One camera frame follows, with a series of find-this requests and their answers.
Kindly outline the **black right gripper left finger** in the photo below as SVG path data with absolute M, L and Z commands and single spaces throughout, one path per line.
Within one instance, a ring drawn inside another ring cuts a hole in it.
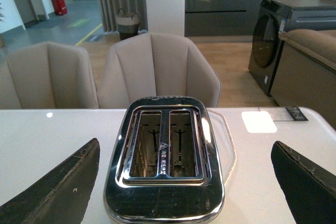
M 96 181 L 96 138 L 1 206 L 1 223 L 81 223 Z

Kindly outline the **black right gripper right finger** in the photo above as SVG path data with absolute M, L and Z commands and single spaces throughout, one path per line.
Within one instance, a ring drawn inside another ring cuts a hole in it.
M 335 223 L 334 174 L 281 141 L 271 161 L 296 223 Z

